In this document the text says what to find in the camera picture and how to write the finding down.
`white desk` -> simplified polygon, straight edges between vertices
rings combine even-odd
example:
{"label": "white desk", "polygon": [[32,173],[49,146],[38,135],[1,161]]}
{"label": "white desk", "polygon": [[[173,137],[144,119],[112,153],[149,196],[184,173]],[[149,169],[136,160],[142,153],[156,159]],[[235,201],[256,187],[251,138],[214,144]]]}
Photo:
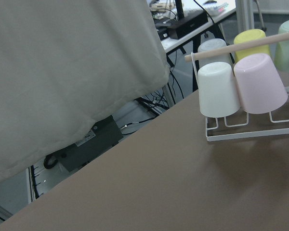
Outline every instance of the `white desk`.
{"label": "white desk", "polygon": [[[185,8],[199,8],[196,3],[194,3],[192,0],[183,0],[182,1],[184,4]],[[199,4],[205,2],[205,0],[200,0],[198,1]],[[231,14],[236,12],[236,1],[235,0],[227,0],[227,3],[229,4],[226,9],[219,15],[212,17],[213,20],[218,23],[225,19],[226,17],[230,16]],[[193,32],[189,33],[188,35],[185,35],[181,39],[171,39],[171,38],[166,38],[162,40],[162,45],[164,47],[164,50],[166,53],[171,52],[174,49],[177,49],[180,45],[184,44],[185,42],[191,40],[193,37],[196,35],[204,33],[210,26],[213,25],[213,22],[209,19],[209,21],[199,27],[198,29],[194,30]]]}

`yellow cup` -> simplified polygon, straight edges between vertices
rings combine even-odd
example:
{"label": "yellow cup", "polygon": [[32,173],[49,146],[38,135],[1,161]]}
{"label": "yellow cup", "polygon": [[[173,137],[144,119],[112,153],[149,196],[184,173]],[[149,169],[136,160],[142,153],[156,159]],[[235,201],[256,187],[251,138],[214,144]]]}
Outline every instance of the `yellow cup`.
{"label": "yellow cup", "polygon": [[[239,44],[239,43],[243,43],[243,42],[257,40],[257,39],[261,39],[264,37],[266,37],[266,36],[265,36],[265,32],[263,30],[260,30],[260,29],[246,30],[246,31],[241,32],[240,34],[238,34],[235,37],[234,44]],[[244,57],[249,56],[251,54],[257,54],[257,53],[265,53],[265,54],[268,54],[269,56],[271,56],[269,45],[263,45],[263,46],[259,46],[259,47],[253,47],[253,48],[249,48],[249,49],[245,49],[245,50],[241,50],[241,51],[236,51],[235,61],[237,63],[238,61],[240,61]]]}

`gray cloth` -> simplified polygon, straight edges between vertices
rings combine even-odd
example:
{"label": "gray cloth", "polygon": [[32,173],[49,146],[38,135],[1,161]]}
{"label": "gray cloth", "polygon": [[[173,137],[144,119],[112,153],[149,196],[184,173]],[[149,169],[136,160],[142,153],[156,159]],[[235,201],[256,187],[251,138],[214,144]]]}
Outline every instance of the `gray cloth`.
{"label": "gray cloth", "polygon": [[0,181],[168,73],[145,0],[0,0]]}

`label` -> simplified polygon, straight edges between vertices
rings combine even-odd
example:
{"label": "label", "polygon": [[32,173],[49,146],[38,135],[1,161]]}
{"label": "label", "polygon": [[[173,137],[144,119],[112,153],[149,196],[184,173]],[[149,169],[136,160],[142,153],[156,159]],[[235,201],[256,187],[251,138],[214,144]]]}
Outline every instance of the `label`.
{"label": "label", "polygon": [[81,139],[80,141],[75,142],[76,146],[79,147],[81,145],[83,145],[85,142],[88,142],[89,140],[91,140],[93,137],[95,137],[96,134],[90,130],[83,139]]}

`black box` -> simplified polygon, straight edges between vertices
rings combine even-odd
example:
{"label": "black box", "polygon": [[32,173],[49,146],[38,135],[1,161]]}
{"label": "black box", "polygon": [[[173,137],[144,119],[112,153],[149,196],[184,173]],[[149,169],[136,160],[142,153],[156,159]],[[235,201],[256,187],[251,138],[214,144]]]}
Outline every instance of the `black box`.
{"label": "black box", "polygon": [[156,31],[158,32],[158,36],[160,40],[168,38],[168,29],[167,28],[156,28]]}
{"label": "black box", "polygon": [[112,116],[96,122],[92,131],[96,136],[85,143],[74,143],[53,153],[68,171],[92,161],[123,138]]}
{"label": "black box", "polygon": [[207,22],[207,13],[203,11],[191,13],[168,27],[169,37],[180,39]]}

